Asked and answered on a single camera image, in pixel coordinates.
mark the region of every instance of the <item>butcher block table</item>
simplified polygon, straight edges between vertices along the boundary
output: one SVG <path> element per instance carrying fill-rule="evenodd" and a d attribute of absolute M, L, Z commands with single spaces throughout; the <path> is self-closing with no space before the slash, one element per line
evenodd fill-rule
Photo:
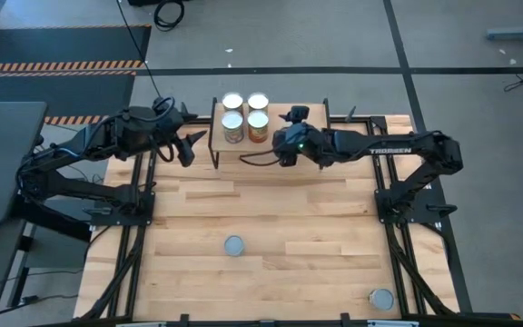
<path fill-rule="evenodd" d="M 390 134 L 412 130 L 406 115 L 386 120 Z M 364 124 L 331 127 L 366 133 Z M 186 126 L 180 134 L 203 129 L 207 126 Z M 193 149 L 189 168 L 158 161 L 135 321 L 178 321 L 182 313 L 190 314 L 191 321 L 338 320 L 342 312 L 351 319 L 400 317 L 396 301 L 383 312 L 368 300 L 377 288 L 395 294 L 369 157 L 320 171 L 303 157 L 291 168 L 254 167 L 227 152 L 216 170 L 206 142 Z M 420 158 L 396 156 L 395 162 L 403 179 Z M 129 183 L 132 169 L 133 160 L 111 159 L 105 182 Z M 386 169 L 384 176 L 389 178 Z M 74 316 L 87 312 L 113 277 L 121 231 L 114 226 L 92 245 Z M 410 234 L 422 277 L 457 311 L 441 238 L 417 224 L 410 225 Z M 225 254 L 223 243 L 230 235 L 243 239 L 242 256 Z M 403 273 L 403 278 L 415 312 L 409 276 Z M 128 284 L 124 280 L 118 314 L 123 314 Z"/>

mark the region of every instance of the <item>orange and black tape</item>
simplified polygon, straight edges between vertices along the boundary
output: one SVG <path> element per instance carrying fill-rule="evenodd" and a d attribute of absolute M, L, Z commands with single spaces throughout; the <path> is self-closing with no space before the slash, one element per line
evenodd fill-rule
<path fill-rule="evenodd" d="M 108 118 L 107 115 L 87 115 L 87 116 L 52 116 L 46 117 L 46 124 L 96 124 Z"/>
<path fill-rule="evenodd" d="M 150 24 L 133 24 L 130 27 L 151 27 Z M 69 29 L 69 28 L 126 28 L 126 25 L 77 25 L 77 26 L 0 26 L 0 29 Z"/>
<path fill-rule="evenodd" d="M 0 72 L 42 72 L 100 69 L 138 69 L 143 67 L 141 60 L 108 60 L 89 62 L 52 63 L 0 63 Z"/>
<path fill-rule="evenodd" d="M 46 76 L 91 76 L 91 75 L 136 75 L 135 71 L 79 71 L 79 72 L 33 72 L 0 73 L 0 77 L 46 77 Z"/>

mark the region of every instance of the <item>metal lid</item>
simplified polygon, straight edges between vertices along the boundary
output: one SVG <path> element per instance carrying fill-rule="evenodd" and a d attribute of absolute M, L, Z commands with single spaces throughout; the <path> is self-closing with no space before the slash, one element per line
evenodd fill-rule
<path fill-rule="evenodd" d="M 269 102 L 270 100 L 268 99 L 268 96 L 261 92 L 253 93 L 247 99 L 248 106 L 253 109 L 263 109 L 268 105 Z"/>
<path fill-rule="evenodd" d="M 232 235 L 225 240 L 225 253 L 230 256 L 240 256 L 243 253 L 243 240 L 237 235 Z"/>
<path fill-rule="evenodd" d="M 392 305 L 395 302 L 395 298 L 387 289 L 377 289 L 370 293 L 369 301 L 377 309 L 387 311 L 392 309 Z"/>
<path fill-rule="evenodd" d="M 268 115 L 263 111 L 253 111 L 250 113 L 250 115 L 247 117 L 247 124 L 249 124 L 253 128 L 260 128 L 263 126 L 266 126 L 268 122 L 270 121 L 270 118 Z"/>
<path fill-rule="evenodd" d="M 238 128 L 243 124 L 242 114 L 234 111 L 223 114 L 222 125 L 225 128 L 234 129 Z"/>
<path fill-rule="evenodd" d="M 223 96 L 222 103 L 227 109 L 237 109 L 243 104 L 243 98 L 237 92 L 228 92 Z"/>

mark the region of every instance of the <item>black mat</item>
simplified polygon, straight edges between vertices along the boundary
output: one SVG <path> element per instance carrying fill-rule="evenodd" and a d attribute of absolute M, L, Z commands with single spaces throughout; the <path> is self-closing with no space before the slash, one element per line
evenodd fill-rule
<path fill-rule="evenodd" d="M 50 117 L 103 116 L 128 105 L 133 79 L 131 74 L 0 77 L 0 101 L 44 101 Z"/>
<path fill-rule="evenodd" d="M 144 55 L 150 26 L 131 27 Z M 0 30 L 0 63 L 138 60 L 126 27 Z"/>

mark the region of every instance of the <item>wooden table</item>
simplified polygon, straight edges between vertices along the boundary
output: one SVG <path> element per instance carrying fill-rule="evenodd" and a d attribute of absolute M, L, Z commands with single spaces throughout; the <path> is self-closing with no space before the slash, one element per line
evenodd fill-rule
<path fill-rule="evenodd" d="M 386 119 L 391 134 L 412 130 L 406 115 Z M 332 128 L 366 133 L 359 126 Z M 188 126 L 180 134 L 199 130 Z M 207 143 L 193 149 L 196 158 L 189 168 L 160 161 L 157 166 L 157 201 L 143 248 L 136 321 L 178 321 L 182 313 L 192 321 L 338 320 L 342 312 L 351 319 L 400 317 L 396 304 L 381 312 L 368 302 L 373 289 L 395 293 L 370 158 L 320 171 L 305 158 L 293 168 L 251 167 L 239 162 L 238 154 L 227 153 L 215 170 Z M 405 178 L 420 159 L 397 156 L 396 164 Z M 132 161 L 113 159 L 105 181 L 129 183 L 132 168 Z M 410 233 L 421 275 L 457 311 L 441 239 L 415 224 Z M 245 242 L 244 255 L 237 258 L 223 251 L 224 240 L 234 234 Z M 112 278 L 120 235 L 121 228 L 113 227 L 90 249 L 75 316 L 90 309 Z M 415 312 L 406 273 L 404 278 Z"/>
<path fill-rule="evenodd" d="M 326 102 L 324 104 L 268 104 L 268 138 L 262 143 L 255 143 L 250 140 L 247 135 L 248 125 L 247 116 L 250 112 L 250 108 L 247 104 L 243 104 L 243 140 L 237 144 L 231 144 L 225 140 L 225 131 L 223 130 L 222 117 L 225 113 L 223 104 L 215 104 L 213 107 L 213 124 L 211 131 L 211 157 L 213 159 L 213 165 L 217 168 L 219 163 L 219 153 L 257 153 L 271 149 L 271 136 L 273 132 L 291 125 L 280 118 L 280 114 L 287 114 L 293 105 L 304 105 L 307 106 L 310 111 L 308 112 L 308 119 L 306 123 L 314 125 L 314 127 L 321 129 L 327 127 L 328 110 Z"/>

